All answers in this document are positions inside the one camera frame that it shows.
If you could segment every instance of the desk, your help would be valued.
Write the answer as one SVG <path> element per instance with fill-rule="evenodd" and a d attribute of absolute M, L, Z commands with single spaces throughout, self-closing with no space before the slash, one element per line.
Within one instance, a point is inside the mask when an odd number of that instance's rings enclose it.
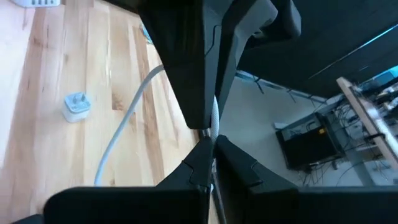
<path fill-rule="evenodd" d="M 101 1 L 65 2 L 23 9 L 0 0 L 0 223 L 40 213 L 63 189 L 93 185 L 141 80 L 161 63 L 137 15 Z M 92 108 L 84 122 L 70 124 L 63 97 L 77 91 Z M 197 141 L 163 72 L 124 129 L 103 185 L 155 185 Z"/>

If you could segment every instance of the ceiling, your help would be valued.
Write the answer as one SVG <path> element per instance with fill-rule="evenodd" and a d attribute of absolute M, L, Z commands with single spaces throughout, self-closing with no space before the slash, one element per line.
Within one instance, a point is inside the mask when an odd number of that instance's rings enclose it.
<path fill-rule="evenodd" d="M 396 0 L 295 0 L 302 16 L 302 35 L 245 50 L 238 68 L 257 77 L 312 95 L 340 92 L 335 80 L 363 82 L 398 65 Z"/>

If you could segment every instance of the white cable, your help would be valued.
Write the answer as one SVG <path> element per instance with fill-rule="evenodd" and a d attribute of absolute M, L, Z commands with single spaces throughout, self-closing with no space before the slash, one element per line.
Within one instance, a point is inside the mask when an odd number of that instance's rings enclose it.
<path fill-rule="evenodd" d="M 220 129 L 220 114 L 218 113 L 217 98 L 214 96 L 213 108 L 211 109 L 211 129 L 210 138 L 213 143 L 216 142 L 218 137 L 218 131 Z"/>
<path fill-rule="evenodd" d="M 123 128 L 125 127 L 125 125 L 129 121 L 130 116 L 133 114 L 134 109 L 135 109 L 135 107 L 136 107 L 136 105 L 137 105 L 142 93 L 145 90 L 145 87 L 152 80 L 152 78 L 154 78 L 155 75 L 157 75 L 163 69 L 164 69 L 163 65 L 158 65 L 157 67 L 152 69 L 152 71 L 149 72 L 148 76 L 145 77 L 144 81 L 142 81 L 141 85 L 139 86 L 136 95 L 132 99 L 132 102 L 130 104 L 129 109 L 127 110 L 126 115 L 124 115 L 124 118 L 120 122 L 119 127 L 117 128 L 116 132 L 113 134 L 113 137 L 110 140 L 108 146 L 106 147 L 105 152 L 104 152 L 104 154 L 103 154 L 103 156 L 101 158 L 101 161 L 99 162 L 98 170 L 97 170 L 97 173 L 95 174 L 95 179 L 94 179 L 94 185 L 95 186 L 100 185 L 106 161 L 108 160 L 109 155 L 111 154 L 111 151 L 112 151 L 116 141 L 120 137 L 120 134 L 121 134 Z"/>

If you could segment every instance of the small device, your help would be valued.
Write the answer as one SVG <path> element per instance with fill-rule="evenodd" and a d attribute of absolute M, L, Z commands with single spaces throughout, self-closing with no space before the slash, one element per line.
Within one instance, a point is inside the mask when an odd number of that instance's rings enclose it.
<path fill-rule="evenodd" d="M 11 0 L 22 7 L 54 7 L 61 4 L 61 0 Z"/>
<path fill-rule="evenodd" d="M 69 123 L 74 123 L 85 119 L 90 107 L 90 101 L 84 93 L 74 93 L 65 97 L 62 113 Z"/>

